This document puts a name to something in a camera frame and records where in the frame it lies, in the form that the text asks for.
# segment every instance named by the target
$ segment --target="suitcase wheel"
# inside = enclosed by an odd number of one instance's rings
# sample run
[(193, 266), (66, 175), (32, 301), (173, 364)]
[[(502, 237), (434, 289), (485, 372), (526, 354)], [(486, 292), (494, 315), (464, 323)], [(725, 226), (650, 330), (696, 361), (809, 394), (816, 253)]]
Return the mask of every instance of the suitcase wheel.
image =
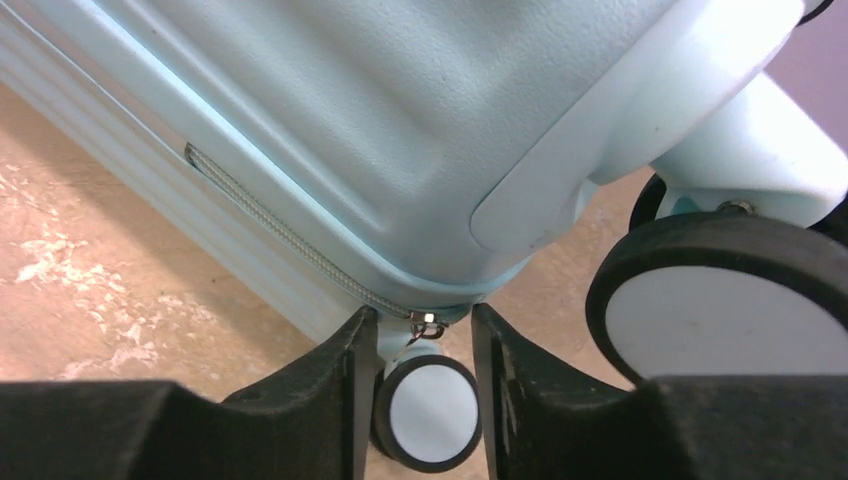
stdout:
[(586, 299), (604, 355), (660, 375), (848, 373), (848, 249), (744, 213), (673, 215), (610, 251)]
[(459, 466), (480, 443), (477, 382), (458, 361), (422, 355), (377, 376), (371, 440), (407, 468), (440, 473)]

